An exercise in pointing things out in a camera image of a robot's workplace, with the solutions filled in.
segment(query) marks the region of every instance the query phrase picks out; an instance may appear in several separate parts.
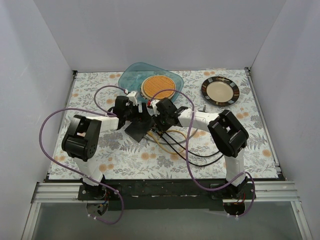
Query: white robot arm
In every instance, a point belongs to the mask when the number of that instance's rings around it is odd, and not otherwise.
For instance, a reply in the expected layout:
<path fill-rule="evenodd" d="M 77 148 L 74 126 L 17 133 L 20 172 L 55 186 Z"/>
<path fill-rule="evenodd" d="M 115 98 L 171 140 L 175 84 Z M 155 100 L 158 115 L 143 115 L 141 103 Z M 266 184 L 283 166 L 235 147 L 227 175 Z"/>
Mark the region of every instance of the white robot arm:
<path fill-rule="evenodd" d="M 136 94 L 129 93 L 116 98 L 113 112 L 117 117 L 75 115 L 63 138 L 62 149 L 74 159 L 82 173 L 101 182 L 104 176 L 94 158 L 100 133 L 118 130 L 126 121 L 130 121 L 132 123 L 125 132 L 139 142 L 150 130 L 165 132 L 172 126 L 190 126 L 192 110 L 187 107 L 176 108 L 168 98 L 152 101 L 150 108 L 154 111 L 152 116 L 148 114 L 146 104 L 139 106 Z M 219 114 L 196 111 L 192 127 L 211 133 L 217 148 L 224 154 L 227 182 L 245 170 L 244 148 L 249 135 L 230 111 Z M 91 192 L 101 191 L 100 185 L 87 178 L 82 183 Z M 234 192 L 238 192 L 246 183 L 243 174 L 231 184 Z"/>

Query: floral tablecloth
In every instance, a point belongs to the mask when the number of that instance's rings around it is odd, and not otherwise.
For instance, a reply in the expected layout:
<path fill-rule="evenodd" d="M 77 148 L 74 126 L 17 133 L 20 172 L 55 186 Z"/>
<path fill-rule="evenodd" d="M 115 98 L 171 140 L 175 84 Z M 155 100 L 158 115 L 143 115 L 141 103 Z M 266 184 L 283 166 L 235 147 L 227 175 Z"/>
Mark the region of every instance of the floral tablecloth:
<path fill-rule="evenodd" d="M 259 114 L 250 83 L 244 70 L 186 70 L 174 71 L 184 80 L 182 92 L 187 94 L 194 102 L 197 110 L 206 105 L 206 112 L 220 113 L 224 109 L 233 112 L 249 132 L 247 148 L 244 153 L 246 171 L 254 178 L 277 178 L 274 156 L 269 147 L 267 135 Z M 94 104 L 95 91 L 104 85 L 117 85 L 122 72 L 84 72 L 78 73 L 72 89 L 69 107 L 82 108 L 101 112 Z M 213 76 L 222 76 L 234 81 L 239 89 L 238 101 L 228 107 L 216 107 L 208 103 L 201 94 L 201 85 L 204 80 Z M 105 88 L 97 96 L 98 103 L 109 109 L 115 103 L 116 96 L 122 92 L 116 88 Z M 190 106 L 190 103 L 179 96 L 174 104 Z M 57 139 L 54 158 L 63 164 L 78 169 L 77 165 L 62 151 L 61 142 L 71 118 L 75 114 L 88 116 L 83 112 L 70 110 L 65 115 L 62 130 Z M 178 128 L 187 133 L 186 128 Z M 171 133 L 175 138 L 182 140 L 177 133 Z M 189 149 L 199 155 L 210 155 L 217 151 L 211 135 L 199 130 L 189 141 Z M 205 164 L 218 158 L 217 154 L 210 158 L 199 158 L 193 155 L 189 160 L 197 164 Z M 143 139 L 140 143 L 134 141 L 125 133 L 125 127 L 118 131 L 104 132 L 99 137 L 99 146 L 95 153 L 95 161 L 106 179 L 188 179 L 190 178 L 186 162 L 179 156 L 169 154 L 156 143 Z M 196 178 L 225 178 L 226 164 L 224 158 L 207 167 L 191 166 Z M 80 176 L 53 163 L 50 169 L 50 180 L 73 180 Z"/>

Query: white enclosure wall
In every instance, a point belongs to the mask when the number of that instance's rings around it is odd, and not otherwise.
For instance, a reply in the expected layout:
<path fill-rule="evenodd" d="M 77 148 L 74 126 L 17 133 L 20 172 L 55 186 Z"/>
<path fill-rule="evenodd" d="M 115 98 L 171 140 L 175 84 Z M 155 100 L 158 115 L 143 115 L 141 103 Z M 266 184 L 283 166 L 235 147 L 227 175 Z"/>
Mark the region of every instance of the white enclosure wall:
<path fill-rule="evenodd" d="M 39 147 L 44 118 L 62 108 L 72 71 L 32 0 L 0 0 L 0 239 L 17 240 L 49 160 Z M 48 123 L 52 154 L 60 116 Z"/>
<path fill-rule="evenodd" d="M 250 67 L 285 0 L 34 0 L 73 70 Z"/>
<path fill-rule="evenodd" d="M 320 1 L 287 0 L 252 66 L 281 169 L 320 239 Z"/>

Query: teal plastic tray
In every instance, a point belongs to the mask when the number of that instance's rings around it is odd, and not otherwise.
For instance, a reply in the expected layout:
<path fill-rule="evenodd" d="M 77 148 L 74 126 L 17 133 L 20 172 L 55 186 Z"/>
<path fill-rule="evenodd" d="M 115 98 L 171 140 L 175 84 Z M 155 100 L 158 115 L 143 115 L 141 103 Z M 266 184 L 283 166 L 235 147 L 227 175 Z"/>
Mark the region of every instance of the teal plastic tray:
<path fill-rule="evenodd" d="M 141 84 L 147 78 L 155 75 L 163 75 L 171 78 L 175 83 L 176 90 L 181 91 L 184 87 L 184 80 L 179 75 L 144 62 L 137 62 L 129 66 L 120 77 L 118 81 L 118 86 L 124 89 L 128 89 L 129 92 L 138 92 L 138 101 L 142 103 L 147 103 L 148 100 L 141 96 L 140 93 Z M 179 93 L 176 92 L 171 98 L 171 101 L 174 102 L 178 96 Z"/>

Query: purple cable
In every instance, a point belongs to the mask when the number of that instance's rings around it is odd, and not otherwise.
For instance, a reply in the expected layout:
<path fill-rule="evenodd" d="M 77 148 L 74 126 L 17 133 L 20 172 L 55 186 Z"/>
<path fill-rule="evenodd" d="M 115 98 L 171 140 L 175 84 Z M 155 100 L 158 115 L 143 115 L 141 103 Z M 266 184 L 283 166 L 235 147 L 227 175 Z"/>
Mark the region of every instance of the purple cable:
<path fill-rule="evenodd" d="M 94 96 L 93 96 L 93 101 L 94 101 L 95 105 L 96 105 L 100 110 L 102 110 L 103 112 L 105 112 L 105 113 L 107 113 L 107 114 L 116 116 L 113 112 L 108 112 L 108 111 L 104 110 L 104 109 L 103 109 L 102 107 L 100 107 L 99 104 L 97 103 L 97 99 L 96 99 L 96 98 L 97 98 L 98 92 L 100 92 L 102 89 L 105 89 L 105 88 L 116 88 L 116 89 L 122 90 L 123 92 L 125 92 L 126 90 L 125 90 L 124 88 L 122 88 L 122 87 L 119 87 L 119 86 L 106 85 L 106 86 L 100 87 L 100 88 L 95 92 L 95 94 L 94 94 Z"/>
<path fill-rule="evenodd" d="M 42 125 L 41 125 L 40 132 L 39 132 L 39 144 L 40 144 L 40 148 L 41 148 L 42 152 L 44 153 L 44 155 L 46 155 L 46 157 L 49 158 L 49 159 L 50 159 L 52 162 L 54 162 L 55 164 L 58 164 L 59 166 L 65 168 L 65 169 L 68 169 L 68 170 L 70 170 L 70 171 L 72 171 L 72 172 L 75 172 L 75 173 L 81 175 L 82 177 L 88 178 L 88 179 L 91 180 L 92 182 L 94 182 L 94 183 L 96 183 L 96 184 L 100 184 L 100 185 L 106 187 L 107 189 L 110 189 L 111 191 L 113 191 L 113 192 L 115 192 L 116 194 L 118 194 L 118 196 L 119 196 L 119 198 L 120 198 L 120 201 L 121 201 L 121 213 L 120 213 L 120 215 L 119 215 L 119 217 L 118 217 L 117 220 L 115 220 L 115 221 L 107 221 L 107 220 L 104 220 L 103 218 L 100 218 L 100 217 L 97 217 L 97 216 L 92 216 L 91 214 L 89 214 L 89 216 L 93 217 L 94 219 L 98 219 L 99 221 L 104 222 L 105 224 L 108 224 L 108 225 L 116 224 L 117 222 L 120 221 L 122 215 L 124 214 L 124 210 L 125 210 L 125 203 L 124 203 L 124 200 L 123 200 L 121 194 L 119 193 L 119 191 L 116 190 L 116 189 L 114 189 L 114 188 L 111 187 L 111 186 L 108 186 L 108 185 L 106 185 L 106 184 L 104 184 L 104 183 L 102 183 L 102 182 L 96 181 L 95 179 L 93 179 L 93 178 L 91 178 L 91 177 L 89 177 L 89 176 L 86 176 L 85 174 L 83 174 L 82 172 L 80 172 L 80 171 L 78 171 L 78 170 L 75 170 L 75 169 L 73 169 L 73 168 L 71 168 L 71 167 L 68 167 L 68 166 L 66 166 L 66 165 L 63 165 L 62 163 L 56 161 L 54 158 L 52 158 L 52 157 L 46 152 L 46 150 L 45 150 L 45 148 L 44 148 L 44 145 L 43 145 L 43 143 L 42 143 L 42 133 L 43 133 L 45 124 L 47 123 L 47 121 L 48 121 L 53 115 L 55 115 L 55 114 L 57 114 L 57 113 L 60 113 L 60 112 L 63 112 L 63 111 L 68 111 L 68 110 L 76 110 L 76 111 L 82 111 L 82 112 L 86 112 L 86 113 L 90 113 L 90 114 L 95 114 L 95 115 L 99 115 L 99 116 L 105 116 L 105 114 L 102 114 L 102 113 L 97 113 L 97 112 L 94 112 L 94 111 L 89 111 L 89 110 L 80 109 L 80 108 L 76 108 L 76 107 L 63 108 L 63 109 L 57 110 L 57 111 L 51 113 L 51 114 L 43 121 L 43 123 L 42 123 Z"/>
<path fill-rule="evenodd" d="M 186 167 L 188 169 L 188 172 L 190 174 L 190 177 L 191 179 L 193 180 L 193 182 L 201 189 L 205 190 L 205 191 L 208 191 L 208 192 L 215 192 L 215 191 L 219 191 L 221 189 L 224 189 L 226 188 L 227 186 L 229 186 L 233 181 L 235 181 L 238 177 L 240 177 L 241 175 L 243 174 L 248 174 L 251 181 L 252 181 L 252 186 L 253 186 L 253 196 L 252 196 L 252 201 L 247 209 L 247 211 L 245 211 L 244 213 L 242 213 L 241 215 L 239 215 L 238 217 L 241 217 L 241 216 L 244 216 L 248 213 L 248 211 L 251 209 L 253 203 L 254 203 L 254 200 L 255 200 L 255 193 L 256 193 L 256 188 L 255 188 L 255 183 L 254 183 L 254 179 L 252 178 L 252 176 L 250 175 L 249 172 L 245 171 L 245 172 L 241 172 L 239 173 L 237 176 L 235 176 L 233 179 L 231 179 L 229 182 L 227 182 L 226 184 L 220 186 L 220 187 L 216 187 L 216 188 L 207 188 L 207 187 L 204 187 L 202 186 L 200 183 L 197 182 L 197 180 L 195 179 L 195 177 L 193 176 L 192 172 L 191 172 L 191 168 L 190 168 L 190 164 L 189 164 L 189 138 L 190 138 L 190 133 L 191 133 L 191 127 L 194 123 L 194 118 L 195 118 L 195 105 L 194 103 L 192 102 L 192 100 L 187 96 L 185 95 L 183 92 L 179 91 L 179 90 L 176 90 L 176 89 L 164 89 L 164 90 L 161 90 L 161 91 L 158 91 L 155 95 L 153 95 L 153 97 L 151 98 L 150 100 L 150 103 L 152 102 L 152 100 L 155 98 L 156 95 L 158 95 L 159 93 L 162 93 L 162 92 L 165 92 L 165 91 L 175 91 L 177 93 L 180 93 L 181 95 L 185 96 L 186 99 L 188 99 L 188 101 L 191 103 L 192 105 L 192 115 L 191 115 L 191 121 L 190 121 L 190 125 L 189 125 L 189 128 L 188 128 L 188 132 L 187 132 L 187 135 L 186 135 L 186 140 L 185 140 L 185 160 L 186 160 Z"/>

